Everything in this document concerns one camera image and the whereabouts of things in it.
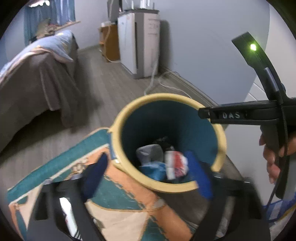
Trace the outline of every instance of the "curtain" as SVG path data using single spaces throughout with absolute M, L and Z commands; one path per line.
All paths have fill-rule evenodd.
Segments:
M 50 18 L 51 24 L 64 25 L 69 21 L 75 21 L 74 0 L 50 0 L 50 5 L 25 6 L 24 37 L 25 45 L 36 35 L 38 25 Z

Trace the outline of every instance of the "white wall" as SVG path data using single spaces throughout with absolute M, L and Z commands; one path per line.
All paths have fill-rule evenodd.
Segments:
M 6 48 L 5 48 L 5 35 L 0 39 L 0 69 L 7 63 Z
M 266 0 L 157 0 L 160 65 L 176 71 L 218 104 L 242 102 L 256 73 L 231 40 L 250 32 L 265 49 Z
M 74 33 L 79 48 L 99 44 L 98 28 L 107 16 L 107 0 L 75 0 L 75 17 L 81 23 L 67 29 Z
M 287 89 L 289 97 L 296 97 L 296 40 L 277 11 L 270 5 L 269 36 L 265 50 Z M 256 77 L 245 101 L 267 99 Z M 274 187 L 269 183 L 266 160 L 259 147 L 259 126 L 229 125 L 226 129 L 227 155 L 245 177 L 251 177 L 266 204 Z
M 24 12 L 24 8 L 22 8 L 5 31 L 5 46 L 8 61 L 11 61 L 25 48 Z

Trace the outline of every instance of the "finger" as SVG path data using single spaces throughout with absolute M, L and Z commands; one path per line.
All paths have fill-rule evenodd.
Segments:
M 268 175 L 270 184 L 274 184 L 276 181 L 270 174 Z
M 269 164 L 273 164 L 276 159 L 276 155 L 274 154 L 274 152 L 271 149 L 269 149 L 266 145 L 264 147 L 263 157 Z
M 279 167 L 277 165 L 268 164 L 266 169 L 267 169 L 267 172 L 270 175 L 270 177 L 272 177 L 274 179 L 277 179 L 279 177 L 279 173 L 280 173 L 281 170 L 279 169 Z
M 261 134 L 260 139 L 259 139 L 259 146 L 263 146 L 265 144 L 264 136 Z
M 283 157 L 284 156 L 284 151 L 285 151 L 285 147 L 283 146 L 279 150 L 279 156 L 280 157 Z M 291 155 L 291 154 L 293 154 L 295 152 L 296 152 L 296 132 L 292 133 L 290 135 L 290 137 L 289 137 L 287 155 Z

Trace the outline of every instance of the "white appliance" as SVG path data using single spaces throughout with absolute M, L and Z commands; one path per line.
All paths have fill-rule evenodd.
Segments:
M 134 79 L 151 76 L 155 64 L 158 64 L 158 12 L 150 9 L 133 9 L 118 18 L 120 61 Z

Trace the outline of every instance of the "orange and teal rug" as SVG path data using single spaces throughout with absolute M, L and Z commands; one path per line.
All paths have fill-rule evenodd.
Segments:
M 14 225 L 26 240 L 35 200 L 45 179 L 69 179 L 109 153 L 108 129 L 99 129 L 58 157 L 50 160 L 8 191 Z M 107 241 L 188 241 L 193 229 L 157 195 L 109 163 L 95 196 L 86 206 L 102 223 Z

